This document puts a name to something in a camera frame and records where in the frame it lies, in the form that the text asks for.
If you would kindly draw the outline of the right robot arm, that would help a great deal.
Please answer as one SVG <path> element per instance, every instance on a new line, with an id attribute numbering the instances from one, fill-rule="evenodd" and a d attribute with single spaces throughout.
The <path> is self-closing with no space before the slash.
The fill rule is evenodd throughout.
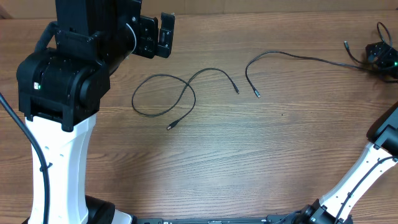
<path id="1" fill-rule="evenodd" d="M 339 183 L 296 213 L 292 223 L 353 223 L 350 211 L 373 183 L 397 165 L 397 104 L 370 127 L 363 153 Z"/>

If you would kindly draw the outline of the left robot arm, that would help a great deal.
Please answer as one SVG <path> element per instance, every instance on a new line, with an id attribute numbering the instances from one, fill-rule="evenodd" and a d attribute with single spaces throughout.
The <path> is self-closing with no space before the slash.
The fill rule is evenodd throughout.
<path id="1" fill-rule="evenodd" d="M 167 58 L 175 17 L 134 0 L 56 0 L 57 19 L 18 67 L 19 110 L 31 137 L 28 223 L 125 223 L 136 217 L 85 193 L 86 160 L 110 77 L 131 54 Z"/>

